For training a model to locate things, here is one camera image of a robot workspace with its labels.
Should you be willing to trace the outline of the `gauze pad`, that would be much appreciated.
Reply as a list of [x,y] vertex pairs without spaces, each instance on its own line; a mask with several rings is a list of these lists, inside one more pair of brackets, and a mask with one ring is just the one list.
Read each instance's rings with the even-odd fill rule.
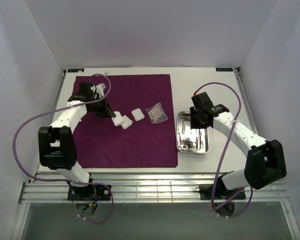
[[136,122],[143,120],[145,118],[145,115],[143,114],[143,112],[140,108],[136,108],[136,109],[132,110],[131,114]]
[[120,126],[124,122],[121,113],[119,111],[114,111],[113,113],[114,113],[114,116],[111,119],[112,119],[114,126],[115,127]]
[[127,128],[131,127],[132,124],[133,124],[133,121],[127,116],[127,115],[124,115],[122,116],[122,124],[121,124],[121,127],[126,130]]

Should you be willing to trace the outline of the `stainless steel tray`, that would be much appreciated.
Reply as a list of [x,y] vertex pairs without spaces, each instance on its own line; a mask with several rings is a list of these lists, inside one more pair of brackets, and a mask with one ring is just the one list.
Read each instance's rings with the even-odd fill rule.
[[206,154],[209,151],[208,129],[191,128],[189,111],[180,111],[176,124],[176,148],[181,153]]

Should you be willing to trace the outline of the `steel scissors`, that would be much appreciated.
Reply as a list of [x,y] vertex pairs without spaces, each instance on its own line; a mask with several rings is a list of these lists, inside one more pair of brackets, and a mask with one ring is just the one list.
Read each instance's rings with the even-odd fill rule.
[[196,143],[196,129],[191,129],[190,134],[189,134],[189,141],[191,142],[191,147],[196,148],[197,143]]
[[187,133],[185,134],[184,139],[185,139],[186,143],[188,144],[188,148],[193,148],[193,147],[191,146],[191,142],[189,141],[189,140],[190,140],[190,132],[191,132],[191,129],[190,129],[189,132],[187,132]]

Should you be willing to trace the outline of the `steel forceps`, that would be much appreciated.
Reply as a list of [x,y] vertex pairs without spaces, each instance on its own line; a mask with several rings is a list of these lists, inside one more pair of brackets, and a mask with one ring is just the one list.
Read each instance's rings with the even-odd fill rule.
[[189,151],[192,148],[192,130],[190,128],[181,131],[180,144],[182,151]]
[[177,138],[178,138],[178,145],[177,145],[178,150],[180,152],[187,152],[189,148],[187,142],[185,141],[183,126],[178,128]]

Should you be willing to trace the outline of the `clear plastic packet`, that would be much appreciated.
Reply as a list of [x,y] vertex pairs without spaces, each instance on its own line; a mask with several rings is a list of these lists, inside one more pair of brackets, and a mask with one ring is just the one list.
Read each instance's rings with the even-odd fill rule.
[[145,111],[152,124],[163,123],[169,119],[160,102],[150,108],[146,108]]

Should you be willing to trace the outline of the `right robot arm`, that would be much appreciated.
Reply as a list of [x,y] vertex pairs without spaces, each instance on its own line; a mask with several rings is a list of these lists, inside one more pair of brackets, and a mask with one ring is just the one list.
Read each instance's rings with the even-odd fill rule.
[[206,92],[191,98],[190,127],[209,127],[222,133],[234,143],[246,157],[245,167],[219,176],[212,191],[218,195],[252,187],[260,190],[287,176],[282,144],[274,139],[267,140],[252,132],[222,104],[214,105]]

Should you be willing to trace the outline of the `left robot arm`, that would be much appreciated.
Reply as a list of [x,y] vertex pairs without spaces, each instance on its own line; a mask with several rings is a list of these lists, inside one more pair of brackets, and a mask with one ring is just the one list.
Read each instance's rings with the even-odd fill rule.
[[40,164],[63,175],[75,187],[90,183],[91,175],[77,162],[77,149],[73,132],[87,113],[97,119],[111,118],[111,109],[104,90],[106,85],[81,82],[78,92],[67,100],[67,109],[49,126],[38,130]]

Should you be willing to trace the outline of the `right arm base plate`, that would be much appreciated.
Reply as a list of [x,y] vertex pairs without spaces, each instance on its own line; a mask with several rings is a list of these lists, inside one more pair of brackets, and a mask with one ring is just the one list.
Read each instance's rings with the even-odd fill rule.
[[[211,200],[212,198],[212,184],[200,184],[198,187],[194,189],[195,193],[199,193],[201,200]],[[217,200],[228,200],[235,193],[237,193],[240,189],[227,190],[224,193],[219,193],[218,189],[215,190],[215,199]],[[245,200],[246,194],[245,191],[242,190],[237,196],[234,197],[234,200]]]

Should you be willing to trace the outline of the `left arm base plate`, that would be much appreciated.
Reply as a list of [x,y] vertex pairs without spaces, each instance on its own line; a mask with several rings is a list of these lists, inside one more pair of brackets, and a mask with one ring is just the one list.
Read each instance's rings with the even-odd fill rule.
[[68,201],[110,201],[111,185],[87,185],[87,186],[69,186],[67,200]]

